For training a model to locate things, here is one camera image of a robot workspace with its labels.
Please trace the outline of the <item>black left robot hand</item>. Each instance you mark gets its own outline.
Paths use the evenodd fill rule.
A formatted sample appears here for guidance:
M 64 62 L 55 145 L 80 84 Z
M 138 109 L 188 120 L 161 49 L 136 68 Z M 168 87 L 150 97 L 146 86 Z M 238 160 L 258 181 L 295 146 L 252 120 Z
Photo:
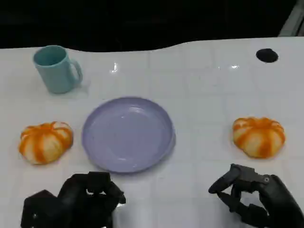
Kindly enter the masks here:
M 70 228 L 112 228 L 114 210 L 126 203 L 124 192 L 108 172 L 74 174 L 57 197 L 68 211 Z

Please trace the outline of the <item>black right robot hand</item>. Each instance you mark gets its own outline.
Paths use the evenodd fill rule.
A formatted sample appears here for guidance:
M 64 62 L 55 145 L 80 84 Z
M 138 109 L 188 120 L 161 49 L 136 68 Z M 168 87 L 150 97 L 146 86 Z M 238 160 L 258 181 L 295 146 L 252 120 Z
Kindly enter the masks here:
M 262 207 L 241 202 L 242 192 L 259 193 Z M 290 191 L 276 175 L 261 175 L 253 168 L 232 164 L 209 188 L 231 213 L 256 228 L 302 228 L 304 214 Z

